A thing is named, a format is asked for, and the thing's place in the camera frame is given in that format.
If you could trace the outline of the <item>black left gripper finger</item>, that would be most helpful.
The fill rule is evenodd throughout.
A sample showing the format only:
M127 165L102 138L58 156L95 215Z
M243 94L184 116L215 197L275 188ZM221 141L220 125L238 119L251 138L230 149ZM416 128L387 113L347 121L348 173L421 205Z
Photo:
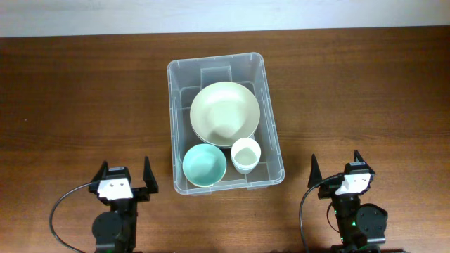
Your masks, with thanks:
M104 178L107 170L108 170L108 163L106 161L103 161L100 169L94 175L94 177L92 178L91 182L92 183L99 183Z
M152 172L148 156L145 156L144 159L143 181L146 184L148 193L158 193L158 183Z

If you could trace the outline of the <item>mint green small bowl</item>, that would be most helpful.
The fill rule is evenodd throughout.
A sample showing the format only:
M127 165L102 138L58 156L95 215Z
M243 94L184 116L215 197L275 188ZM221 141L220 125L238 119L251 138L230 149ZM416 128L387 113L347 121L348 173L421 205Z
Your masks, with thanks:
M226 168L225 154L218 147L206 143L190 148L182 162L186 179L202 188L220 182L226 174Z

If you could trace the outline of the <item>white plastic cup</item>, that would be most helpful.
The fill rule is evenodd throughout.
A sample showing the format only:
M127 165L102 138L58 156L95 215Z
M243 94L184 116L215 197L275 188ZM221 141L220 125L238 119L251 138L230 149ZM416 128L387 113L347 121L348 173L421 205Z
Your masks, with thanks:
M249 174L259 163L262 151L252 138L240 138L231 148L231 161L241 174Z

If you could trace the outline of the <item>large cream bowl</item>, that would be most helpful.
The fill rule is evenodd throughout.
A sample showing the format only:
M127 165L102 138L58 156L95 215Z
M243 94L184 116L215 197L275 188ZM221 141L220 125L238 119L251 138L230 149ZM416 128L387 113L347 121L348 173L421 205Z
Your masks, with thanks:
M195 128L243 127L242 131L251 135L259 125L261 110L256 96L247 87L235 82L216 82L195 96L189 117Z

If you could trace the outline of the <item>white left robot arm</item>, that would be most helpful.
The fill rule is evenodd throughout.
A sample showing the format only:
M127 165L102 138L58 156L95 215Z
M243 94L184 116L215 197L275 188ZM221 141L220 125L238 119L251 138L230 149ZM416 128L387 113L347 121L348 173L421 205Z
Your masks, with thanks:
M131 187L127 167L109 167L103 162L92 178L88 191L96 195L108 212L99 214L93 222L92 233L97 252L133 252L136 247L137 205L148 202L159 192L148 157L144 159L144 187Z

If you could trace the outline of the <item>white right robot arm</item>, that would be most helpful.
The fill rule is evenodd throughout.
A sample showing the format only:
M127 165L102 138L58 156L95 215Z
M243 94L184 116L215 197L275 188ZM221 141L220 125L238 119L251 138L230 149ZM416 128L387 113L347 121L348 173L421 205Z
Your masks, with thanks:
M345 170L322 177L316 157L311 159L307 194L318 190L320 200L329 199L334 210L341 243L331 246L332 252L379 252L385 243L387 212L380 207L362 204L363 195L373 180L374 171L359 153ZM270 244L265 230L253 225L257 217L275 226L275 213L287 208L283 194L261 198L241 197L228 204L223 201L188 200L180 205L168 200L167 205L144 210L143 237L155 249L187 249L192 252L229 249L243 252L258 243Z

